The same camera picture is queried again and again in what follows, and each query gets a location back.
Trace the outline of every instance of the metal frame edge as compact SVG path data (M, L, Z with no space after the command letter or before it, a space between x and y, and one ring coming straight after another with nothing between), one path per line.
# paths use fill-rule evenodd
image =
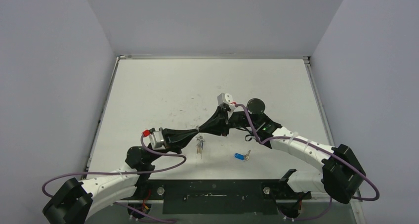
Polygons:
M190 54L184 56L160 55L160 54L135 54L121 55L121 59L302 59L308 60L305 56L274 56L263 54L238 54L238 53L220 53L214 55Z
M317 107L319 108L319 112L320 112L322 122L323 122L323 127L325 129L329 145L335 146L335 142L333 141L332 132L331 132L330 127L329 127L329 122L327 120L325 110L323 108L323 103L320 99L319 92L318 92L317 87L316 87L316 83L314 82L313 73L311 71L310 61L309 60L304 60L304 65L305 65L305 68L307 70L307 75L308 75L308 78L310 80L311 88L313 89L314 97L316 98Z
M90 148L89 157L88 157L86 165L84 167L84 171L89 171L89 168L90 168L90 164L91 164L91 161L92 161L92 158L93 158L94 149L96 147L100 127L102 126L103 117L105 116L106 106L108 105L109 96L111 95L112 85L114 83L114 79L115 79L115 76L116 76L116 72L117 72L117 68L118 68L120 59L121 59L121 57L117 56L116 61L115 61L115 65L114 65L114 69L112 71L111 80L109 82L108 92L106 94L105 101L103 102L102 111L100 112L100 117L99 117L99 123L97 124L96 131L94 132L93 142L92 142L92 145L91 145L91 148Z

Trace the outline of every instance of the red connector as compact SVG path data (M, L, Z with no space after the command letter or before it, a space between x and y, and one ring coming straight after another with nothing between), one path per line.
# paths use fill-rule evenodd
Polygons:
M150 134L151 134L150 130L145 130L143 132L144 137L148 137L148 135L150 135Z

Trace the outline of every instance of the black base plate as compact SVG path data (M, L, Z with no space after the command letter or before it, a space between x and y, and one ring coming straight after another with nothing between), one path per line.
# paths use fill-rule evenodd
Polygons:
M276 215L278 210L272 196L263 188L272 187L276 199L297 200L301 193L280 189L278 179L228 180L148 180L149 200L164 200L163 214L243 214L250 212ZM157 189L163 187L163 195ZM142 200L131 197L128 200Z

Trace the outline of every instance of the white cable tie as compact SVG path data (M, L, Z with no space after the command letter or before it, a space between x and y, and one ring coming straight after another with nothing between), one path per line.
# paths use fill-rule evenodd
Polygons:
M291 142L298 136L298 132L294 132L291 136L290 140L288 140L288 146L291 145Z
M308 147L308 144L309 143L311 143L312 142L312 140L307 140L307 143L305 144L305 147L304 147L304 150L302 151L302 153L305 153L305 150L307 149L307 147Z

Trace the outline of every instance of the black circular disc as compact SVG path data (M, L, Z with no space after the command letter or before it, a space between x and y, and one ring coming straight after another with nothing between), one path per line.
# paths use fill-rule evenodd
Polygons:
M263 114L265 111L265 103L260 99L251 99L248 102L247 108L252 114Z

